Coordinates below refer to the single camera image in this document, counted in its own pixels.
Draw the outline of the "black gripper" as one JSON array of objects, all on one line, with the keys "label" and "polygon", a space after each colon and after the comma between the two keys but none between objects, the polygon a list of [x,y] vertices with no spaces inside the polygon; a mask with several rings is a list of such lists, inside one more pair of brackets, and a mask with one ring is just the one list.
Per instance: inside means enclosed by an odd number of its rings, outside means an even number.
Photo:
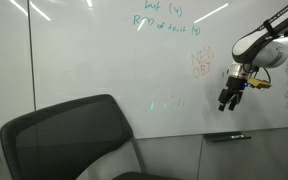
[{"label": "black gripper", "polygon": [[231,102],[228,109],[233,111],[241,100],[243,90],[245,89],[245,83],[246,80],[244,78],[229,76],[226,87],[222,89],[218,98],[220,102],[218,110],[224,111],[227,103]]}]

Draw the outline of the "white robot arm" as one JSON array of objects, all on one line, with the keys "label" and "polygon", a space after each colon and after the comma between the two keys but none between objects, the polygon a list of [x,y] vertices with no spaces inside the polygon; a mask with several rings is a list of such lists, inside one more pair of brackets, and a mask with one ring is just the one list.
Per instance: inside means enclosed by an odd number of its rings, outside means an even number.
[{"label": "white robot arm", "polygon": [[246,87],[261,89],[272,86],[267,69],[282,65],[288,58],[288,47],[275,42],[281,37],[288,37],[288,5],[233,45],[233,63],[227,71],[226,87],[218,98],[220,111],[226,105],[233,111]]}]

